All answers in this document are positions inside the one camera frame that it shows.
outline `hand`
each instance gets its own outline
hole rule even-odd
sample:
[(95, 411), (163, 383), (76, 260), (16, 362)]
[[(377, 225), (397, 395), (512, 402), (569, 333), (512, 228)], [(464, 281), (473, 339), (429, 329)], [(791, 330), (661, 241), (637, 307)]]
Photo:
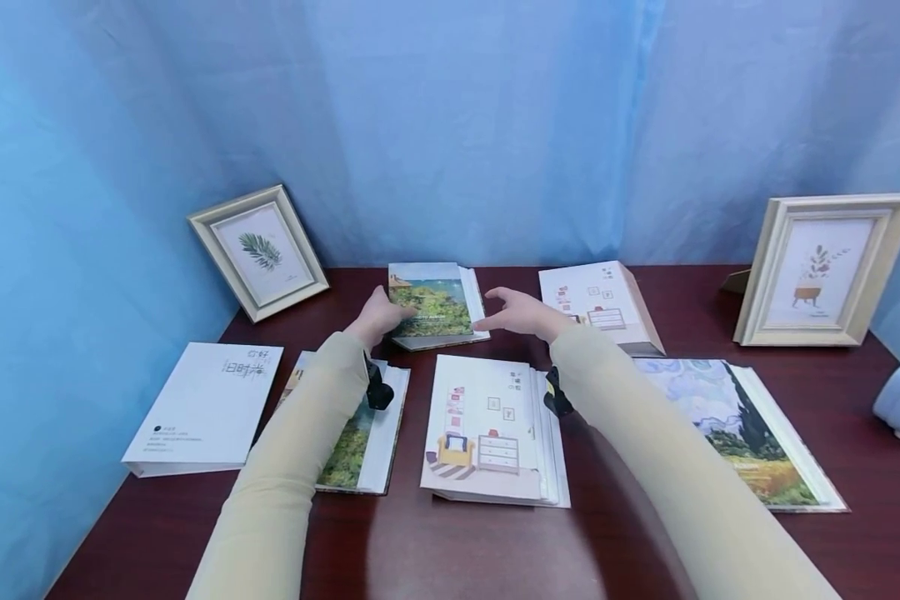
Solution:
[(513, 333), (531, 333), (546, 343), (553, 343), (564, 329), (573, 324), (562, 312), (524, 292), (498, 287), (487, 292), (487, 298), (502, 299), (504, 309), (475, 322), (474, 331), (507, 329)]
[(369, 350), (384, 341), (384, 335), (390, 333), (404, 318), (411, 318), (414, 315), (417, 315), (416, 308), (389, 302), (384, 287), (378, 285), (367, 303), (363, 304), (363, 310), (360, 311), (357, 320), (351, 322), (343, 331), (354, 335)]

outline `yellow armchair illustration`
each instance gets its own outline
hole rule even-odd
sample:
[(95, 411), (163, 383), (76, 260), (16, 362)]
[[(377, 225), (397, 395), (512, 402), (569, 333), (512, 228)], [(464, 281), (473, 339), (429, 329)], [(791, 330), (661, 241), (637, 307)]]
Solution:
[(437, 462), (442, 465), (470, 467), (473, 465), (473, 449), (477, 443), (464, 436), (442, 435), (437, 439)]

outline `wooden picture frame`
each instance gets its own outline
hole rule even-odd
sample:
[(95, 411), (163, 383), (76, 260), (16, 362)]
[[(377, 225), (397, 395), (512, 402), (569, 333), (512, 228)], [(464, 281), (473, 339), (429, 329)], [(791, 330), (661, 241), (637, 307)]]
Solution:
[(774, 197), (733, 341), (859, 346), (900, 251), (900, 194)]
[(254, 323), (330, 288), (283, 185), (187, 220)]

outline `dresser illustration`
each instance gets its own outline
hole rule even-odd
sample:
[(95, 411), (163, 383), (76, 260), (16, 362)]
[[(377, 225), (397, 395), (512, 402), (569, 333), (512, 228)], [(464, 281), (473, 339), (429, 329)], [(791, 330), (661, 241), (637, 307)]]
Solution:
[(480, 436), (477, 468), (501, 473), (520, 473), (518, 441), (513, 437)]

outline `leaf illustration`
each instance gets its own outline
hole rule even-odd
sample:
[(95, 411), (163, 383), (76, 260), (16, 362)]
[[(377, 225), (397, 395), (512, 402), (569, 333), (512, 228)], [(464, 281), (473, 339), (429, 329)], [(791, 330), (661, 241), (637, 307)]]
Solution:
[(241, 233), (237, 239), (240, 240), (243, 251), (254, 258), (261, 269), (272, 271), (283, 262), (280, 251), (264, 236), (258, 233)]

